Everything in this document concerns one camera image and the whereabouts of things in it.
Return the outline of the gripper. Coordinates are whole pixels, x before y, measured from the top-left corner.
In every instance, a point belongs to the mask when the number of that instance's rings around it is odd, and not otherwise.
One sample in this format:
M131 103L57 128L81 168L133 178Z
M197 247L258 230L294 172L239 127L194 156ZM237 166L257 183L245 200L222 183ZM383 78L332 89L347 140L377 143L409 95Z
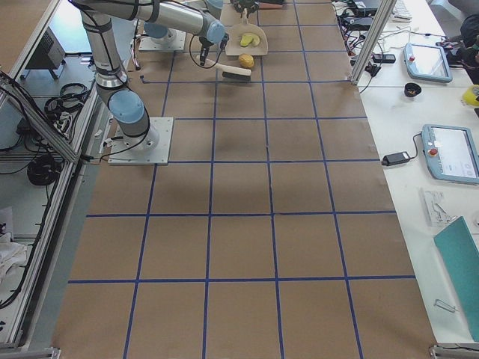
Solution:
M222 51L226 47L226 45L229 41L229 34L225 33L224 36L222 37L222 39L218 43L214 43L214 42L208 40L205 37L199 37L199 41L201 43L201 52L200 52L200 55L199 55L199 63L203 67L205 65L205 62L206 62L207 58L208 58L210 47L216 44L219 47L219 49Z
M259 1L256 0L232 0L231 4L235 11L257 11L259 9Z

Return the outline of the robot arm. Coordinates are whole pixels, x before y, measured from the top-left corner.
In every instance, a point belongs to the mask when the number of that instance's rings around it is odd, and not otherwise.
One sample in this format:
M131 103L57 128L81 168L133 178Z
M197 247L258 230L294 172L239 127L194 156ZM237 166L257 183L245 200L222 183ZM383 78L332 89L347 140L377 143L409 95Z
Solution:
M260 8L259 1L230 1L231 9L239 15L241 22L228 30L229 41L226 45L226 53L235 55L240 49L260 48L267 46L264 32L248 22L249 16ZM170 52L183 51L186 44L184 31L153 25L149 22L144 24L144 36L148 40L141 40L139 50L141 52Z
M117 51L112 18L140 19L165 30L184 31L207 46L225 39L220 22L222 1L72 1L80 10L82 24L96 67L97 92L117 120L128 148L153 147L158 133L140 96L129 88L128 76Z

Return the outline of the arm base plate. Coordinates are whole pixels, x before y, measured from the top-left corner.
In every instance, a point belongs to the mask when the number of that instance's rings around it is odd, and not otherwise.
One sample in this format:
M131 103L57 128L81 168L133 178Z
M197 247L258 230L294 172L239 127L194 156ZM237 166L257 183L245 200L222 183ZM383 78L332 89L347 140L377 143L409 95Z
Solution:
M186 33L167 28L159 34L147 33L140 39L140 52L182 52L185 47Z
M131 138L123 133L118 124L115 136L118 141L112 143L112 154L108 158L110 165L166 165L169 160L171 136L174 127L173 117L151 117L147 137Z

